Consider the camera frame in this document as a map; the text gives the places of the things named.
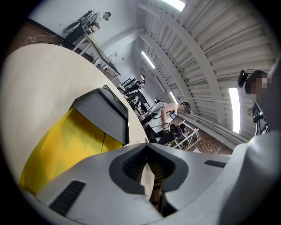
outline round table top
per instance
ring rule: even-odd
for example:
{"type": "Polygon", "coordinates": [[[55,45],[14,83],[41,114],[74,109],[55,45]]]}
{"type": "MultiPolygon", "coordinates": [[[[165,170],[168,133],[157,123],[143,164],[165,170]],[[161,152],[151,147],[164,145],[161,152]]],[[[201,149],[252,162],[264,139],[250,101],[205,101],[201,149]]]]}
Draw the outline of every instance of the round table top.
{"type": "Polygon", "coordinates": [[[52,44],[22,47],[9,55],[2,75],[1,133],[16,181],[37,143],[73,101],[105,84],[129,110],[129,145],[144,143],[147,138],[135,112],[113,83],[71,50],[52,44]]]}

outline yellow fabric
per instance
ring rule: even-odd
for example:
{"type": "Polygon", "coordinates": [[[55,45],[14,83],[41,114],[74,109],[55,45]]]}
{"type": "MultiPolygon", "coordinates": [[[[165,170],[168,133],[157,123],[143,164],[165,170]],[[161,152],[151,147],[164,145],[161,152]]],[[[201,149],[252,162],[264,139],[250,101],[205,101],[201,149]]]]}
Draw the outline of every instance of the yellow fabric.
{"type": "Polygon", "coordinates": [[[37,194],[48,182],[81,160],[122,147],[75,108],[40,140],[23,169],[20,187],[37,194]]]}

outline gray felt material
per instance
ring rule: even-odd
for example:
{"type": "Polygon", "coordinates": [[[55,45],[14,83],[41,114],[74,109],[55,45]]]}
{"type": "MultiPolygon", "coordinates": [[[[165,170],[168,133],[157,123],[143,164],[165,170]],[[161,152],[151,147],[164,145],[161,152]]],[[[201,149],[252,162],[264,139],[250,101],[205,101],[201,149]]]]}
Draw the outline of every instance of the gray felt material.
{"type": "Polygon", "coordinates": [[[126,121],[99,95],[92,92],[74,107],[91,123],[115,140],[125,144],[126,121]]]}

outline fluorescent light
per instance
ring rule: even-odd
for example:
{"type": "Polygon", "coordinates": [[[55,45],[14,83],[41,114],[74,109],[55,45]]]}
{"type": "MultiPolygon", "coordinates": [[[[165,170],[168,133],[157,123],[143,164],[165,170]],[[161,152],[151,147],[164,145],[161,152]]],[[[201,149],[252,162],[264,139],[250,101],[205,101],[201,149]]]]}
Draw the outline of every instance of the fluorescent light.
{"type": "Polygon", "coordinates": [[[146,55],[143,51],[142,51],[141,53],[142,53],[142,55],[145,57],[145,59],[149,62],[149,64],[151,65],[151,67],[154,69],[155,66],[154,66],[153,63],[150,61],[150,59],[147,57],[147,55],[146,55]]]}
{"type": "Polygon", "coordinates": [[[229,95],[231,99],[232,105],[232,114],[233,114],[233,131],[236,133],[240,133],[240,123],[241,123],[241,115],[240,115],[240,101],[239,94],[237,88],[229,88],[229,95]]]}
{"type": "Polygon", "coordinates": [[[172,94],[171,91],[170,91],[170,95],[172,96],[172,98],[173,98],[173,100],[175,101],[175,103],[176,103],[177,105],[179,105],[179,104],[177,103],[177,101],[176,101],[176,99],[175,99],[175,97],[174,97],[174,95],[172,94]]]}
{"type": "Polygon", "coordinates": [[[180,0],[162,0],[162,1],[170,4],[171,6],[175,7],[179,11],[182,11],[185,7],[185,3],[183,3],[180,0]]]}

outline person's hand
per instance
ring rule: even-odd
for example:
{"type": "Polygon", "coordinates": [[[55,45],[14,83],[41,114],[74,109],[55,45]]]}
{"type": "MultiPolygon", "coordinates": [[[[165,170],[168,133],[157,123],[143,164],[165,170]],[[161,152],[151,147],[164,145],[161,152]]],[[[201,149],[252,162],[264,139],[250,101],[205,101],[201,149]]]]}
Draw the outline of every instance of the person's hand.
{"type": "Polygon", "coordinates": [[[171,127],[167,126],[167,124],[162,125],[162,128],[165,133],[169,133],[171,130],[171,127]]]}

